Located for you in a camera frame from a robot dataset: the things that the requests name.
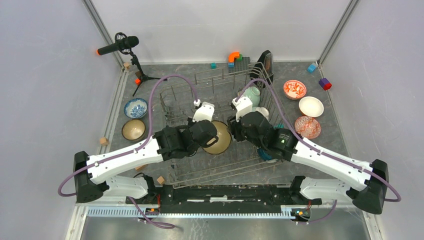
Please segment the light green ribbed bowl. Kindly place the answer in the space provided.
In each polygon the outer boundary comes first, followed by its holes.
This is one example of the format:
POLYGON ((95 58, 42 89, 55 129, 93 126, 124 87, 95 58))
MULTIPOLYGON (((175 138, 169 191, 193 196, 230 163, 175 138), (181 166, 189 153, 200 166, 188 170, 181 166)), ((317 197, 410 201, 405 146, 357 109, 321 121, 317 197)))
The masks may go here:
POLYGON ((265 107, 256 106, 256 107, 253 107, 252 110, 254 112, 261 113, 266 118, 267 121, 269 120, 269 111, 265 107))

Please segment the white blue rimmed bowl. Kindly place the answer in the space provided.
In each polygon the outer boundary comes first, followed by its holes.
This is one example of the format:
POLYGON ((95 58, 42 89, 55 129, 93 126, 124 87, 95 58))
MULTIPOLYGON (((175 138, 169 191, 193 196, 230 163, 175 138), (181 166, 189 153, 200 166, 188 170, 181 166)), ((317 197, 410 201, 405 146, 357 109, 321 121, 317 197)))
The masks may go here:
POLYGON ((123 108, 124 114, 131 119, 141 119, 148 112, 148 102, 143 98, 129 100, 123 108))

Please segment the dark brown banded bowl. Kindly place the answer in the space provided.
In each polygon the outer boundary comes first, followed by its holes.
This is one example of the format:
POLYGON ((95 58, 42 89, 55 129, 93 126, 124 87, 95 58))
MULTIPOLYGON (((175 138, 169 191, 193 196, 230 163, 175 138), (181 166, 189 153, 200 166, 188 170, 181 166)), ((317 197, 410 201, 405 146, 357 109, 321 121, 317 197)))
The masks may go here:
POLYGON ((121 129, 121 134, 128 141, 140 141, 146 133, 146 125, 140 119, 127 121, 121 129))

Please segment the pink brown flower bowl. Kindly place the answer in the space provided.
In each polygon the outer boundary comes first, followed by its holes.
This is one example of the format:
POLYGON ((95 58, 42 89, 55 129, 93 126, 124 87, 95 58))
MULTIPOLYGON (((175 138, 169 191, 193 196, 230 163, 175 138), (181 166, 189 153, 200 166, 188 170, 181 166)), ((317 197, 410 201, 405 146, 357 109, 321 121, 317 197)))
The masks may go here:
POLYGON ((231 144, 232 136, 229 132, 228 126, 218 120, 212 121, 217 130, 218 141, 210 147, 203 148, 203 150, 212 155, 219 155, 225 152, 231 144))

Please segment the blue white patterned bowl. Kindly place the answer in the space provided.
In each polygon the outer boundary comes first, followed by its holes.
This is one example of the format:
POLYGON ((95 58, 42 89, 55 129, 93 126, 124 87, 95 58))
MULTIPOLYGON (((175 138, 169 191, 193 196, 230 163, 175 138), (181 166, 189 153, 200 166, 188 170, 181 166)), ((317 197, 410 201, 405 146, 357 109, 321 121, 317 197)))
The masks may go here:
POLYGON ((310 140, 317 138, 322 132, 320 123, 310 116, 298 117, 294 122, 294 129, 296 133, 310 140))

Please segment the white bowl orange pattern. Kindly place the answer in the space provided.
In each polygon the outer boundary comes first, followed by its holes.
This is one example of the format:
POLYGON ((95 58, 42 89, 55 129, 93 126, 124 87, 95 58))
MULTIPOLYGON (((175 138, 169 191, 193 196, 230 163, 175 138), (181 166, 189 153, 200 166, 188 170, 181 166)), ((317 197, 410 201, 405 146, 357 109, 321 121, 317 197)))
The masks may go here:
POLYGON ((307 88, 302 82, 292 79, 284 83, 283 91, 287 98, 299 100, 306 95, 307 88))

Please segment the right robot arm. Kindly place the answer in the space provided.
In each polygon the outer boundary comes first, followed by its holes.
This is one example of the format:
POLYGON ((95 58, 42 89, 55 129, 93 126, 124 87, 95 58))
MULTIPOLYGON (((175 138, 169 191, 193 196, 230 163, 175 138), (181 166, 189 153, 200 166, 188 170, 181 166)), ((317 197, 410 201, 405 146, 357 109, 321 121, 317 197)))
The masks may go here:
POLYGON ((248 141, 273 161, 288 161, 317 169, 333 179, 297 176, 289 189, 295 204, 306 200, 334 199, 352 203, 374 215, 383 212, 389 181, 388 164, 356 160, 328 150, 287 128, 277 128, 259 112, 227 119, 229 131, 238 142, 248 141))

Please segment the grey wire dish rack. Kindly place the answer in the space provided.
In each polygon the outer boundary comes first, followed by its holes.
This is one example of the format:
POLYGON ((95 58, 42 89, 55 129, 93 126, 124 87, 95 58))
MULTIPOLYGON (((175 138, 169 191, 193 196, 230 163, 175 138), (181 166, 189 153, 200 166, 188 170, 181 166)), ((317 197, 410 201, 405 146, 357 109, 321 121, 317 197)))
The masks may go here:
MULTIPOLYGON (((200 147, 195 155, 184 159, 169 160, 166 184, 175 189, 194 185, 230 184, 280 184, 290 183, 288 163, 282 159, 270 159, 264 150, 247 140, 236 140, 234 130, 236 110, 232 100, 239 95, 255 78, 271 80, 271 73, 263 63, 249 63, 242 70, 230 70, 223 65, 207 69, 206 64, 166 65, 165 74, 179 74, 190 78, 197 89, 201 101, 214 105, 212 123, 217 129, 218 141, 211 147, 200 147)), ((282 128, 282 120, 272 94, 262 82, 250 87, 259 90, 258 107, 253 111, 263 111, 273 128, 282 128)), ((178 127, 188 123, 195 114, 191 102, 193 92, 190 86, 176 77, 166 81, 159 90, 159 100, 163 112, 163 126, 158 130, 178 127)))

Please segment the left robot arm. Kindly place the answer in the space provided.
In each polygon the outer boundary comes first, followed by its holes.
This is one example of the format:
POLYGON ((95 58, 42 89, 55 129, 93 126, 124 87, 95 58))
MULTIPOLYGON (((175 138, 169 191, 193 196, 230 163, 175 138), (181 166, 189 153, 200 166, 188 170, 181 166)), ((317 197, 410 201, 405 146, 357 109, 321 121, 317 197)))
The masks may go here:
POLYGON ((196 154, 219 140, 218 131, 209 120, 189 125, 166 126, 153 136, 106 154, 74 155, 76 201, 89 203, 103 196, 132 197, 145 204, 153 203, 157 190, 151 178, 124 177, 121 173, 137 166, 182 159, 196 154))

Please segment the pale green bowl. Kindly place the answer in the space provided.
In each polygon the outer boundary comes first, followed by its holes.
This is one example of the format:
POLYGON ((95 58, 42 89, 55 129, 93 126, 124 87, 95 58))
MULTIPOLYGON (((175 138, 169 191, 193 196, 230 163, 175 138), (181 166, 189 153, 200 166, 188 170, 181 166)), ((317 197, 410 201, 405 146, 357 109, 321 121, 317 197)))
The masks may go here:
POLYGON ((253 107, 258 107, 261 101, 261 92, 256 86, 250 86, 242 94, 251 100, 253 107))

